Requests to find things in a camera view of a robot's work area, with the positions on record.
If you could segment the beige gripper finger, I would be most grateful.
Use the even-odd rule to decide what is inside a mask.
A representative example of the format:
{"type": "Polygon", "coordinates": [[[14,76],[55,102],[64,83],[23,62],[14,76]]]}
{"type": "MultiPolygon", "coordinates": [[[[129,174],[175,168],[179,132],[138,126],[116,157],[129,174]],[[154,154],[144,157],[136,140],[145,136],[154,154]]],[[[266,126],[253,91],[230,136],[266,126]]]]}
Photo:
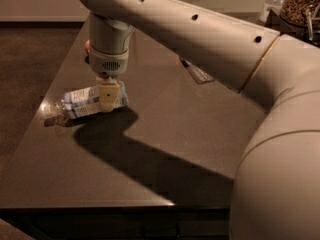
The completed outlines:
{"type": "Polygon", "coordinates": [[[119,84],[115,78],[98,78],[99,103],[102,112],[111,112],[115,108],[119,93],[119,84]]]}

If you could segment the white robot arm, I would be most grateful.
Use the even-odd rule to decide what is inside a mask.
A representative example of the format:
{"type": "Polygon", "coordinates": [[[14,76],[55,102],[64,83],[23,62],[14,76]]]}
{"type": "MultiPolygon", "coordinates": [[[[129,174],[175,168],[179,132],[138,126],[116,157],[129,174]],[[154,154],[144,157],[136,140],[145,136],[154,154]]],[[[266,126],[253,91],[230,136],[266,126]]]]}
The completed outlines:
{"type": "Polygon", "coordinates": [[[318,48],[179,0],[80,1],[268,110],[236,171],[230,240],[320,240],[318,48]]]}

